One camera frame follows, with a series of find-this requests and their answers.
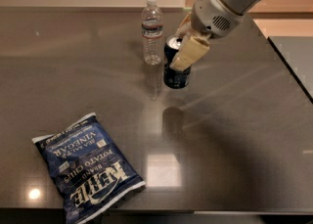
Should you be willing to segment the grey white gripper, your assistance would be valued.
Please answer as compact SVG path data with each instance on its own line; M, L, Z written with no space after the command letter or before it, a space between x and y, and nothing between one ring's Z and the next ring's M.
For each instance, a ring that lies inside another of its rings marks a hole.
M184 71L209 51L209 41L191 35L192 28L197 32L210 34L212 38L220 38L227 36L243 19L243 15L233 12L221 0L196 0L192 13L185 16L175 32L183 41L170 67Z

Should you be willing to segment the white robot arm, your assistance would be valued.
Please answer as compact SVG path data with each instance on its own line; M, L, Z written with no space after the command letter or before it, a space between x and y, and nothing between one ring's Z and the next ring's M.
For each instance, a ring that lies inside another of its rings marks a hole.
M196 0L175 35L182 45L170 67L183 71L210 49L211 38L227 36L242 23L245 14L261 0Z

